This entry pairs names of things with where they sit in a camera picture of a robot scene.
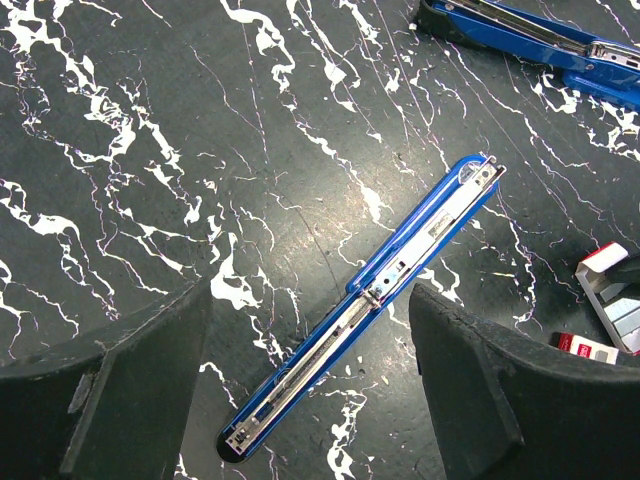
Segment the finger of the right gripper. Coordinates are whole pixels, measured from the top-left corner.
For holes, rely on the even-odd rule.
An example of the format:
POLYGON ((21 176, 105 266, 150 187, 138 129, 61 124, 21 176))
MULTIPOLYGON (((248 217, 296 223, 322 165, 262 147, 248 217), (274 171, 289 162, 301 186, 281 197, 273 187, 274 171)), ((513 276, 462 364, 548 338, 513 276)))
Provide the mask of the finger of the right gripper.
POLYGON ((638 284, 640 282, 640 254, 625 257, 607 270, 611 283, 638 284))

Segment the red white staple box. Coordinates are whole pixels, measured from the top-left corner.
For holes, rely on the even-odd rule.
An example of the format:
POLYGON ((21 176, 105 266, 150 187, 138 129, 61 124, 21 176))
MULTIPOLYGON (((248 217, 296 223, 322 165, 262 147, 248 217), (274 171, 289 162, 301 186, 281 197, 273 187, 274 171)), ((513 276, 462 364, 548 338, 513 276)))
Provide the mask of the red white staple box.
POLYGON ((610 365, 616 365, 619 356, 619 350, 615 347, 568 332, 554 332, 550 345, 572 355, 610 365))

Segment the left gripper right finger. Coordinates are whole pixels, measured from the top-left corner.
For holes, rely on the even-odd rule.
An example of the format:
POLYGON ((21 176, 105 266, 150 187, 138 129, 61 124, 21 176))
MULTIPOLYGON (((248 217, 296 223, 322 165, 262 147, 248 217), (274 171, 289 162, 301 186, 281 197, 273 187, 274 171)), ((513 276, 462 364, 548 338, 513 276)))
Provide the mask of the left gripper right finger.
POLYGON ((450 479, 635 479, 639 360, 585 359, 416 285, 412 341, 450 479))

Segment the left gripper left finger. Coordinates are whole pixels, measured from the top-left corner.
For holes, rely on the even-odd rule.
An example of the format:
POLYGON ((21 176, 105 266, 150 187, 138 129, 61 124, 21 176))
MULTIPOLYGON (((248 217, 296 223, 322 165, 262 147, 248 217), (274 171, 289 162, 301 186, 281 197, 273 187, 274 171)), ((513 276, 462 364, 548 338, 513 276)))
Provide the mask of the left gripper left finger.
POLYGON ((202 280, 2 367, 2 478, 173 478, 212 312, 202 280))

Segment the staple tray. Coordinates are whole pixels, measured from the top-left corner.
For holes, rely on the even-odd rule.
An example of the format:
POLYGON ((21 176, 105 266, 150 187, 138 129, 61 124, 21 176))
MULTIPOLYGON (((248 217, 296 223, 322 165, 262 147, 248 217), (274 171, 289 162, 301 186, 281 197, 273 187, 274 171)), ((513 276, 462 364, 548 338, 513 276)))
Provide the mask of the staple tray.
POLYGON ((639 283, 611 283, 607 270, 632 256, 622 245, 610 242, 582 259, 575 277, 613 345, 639 355, 639 283))

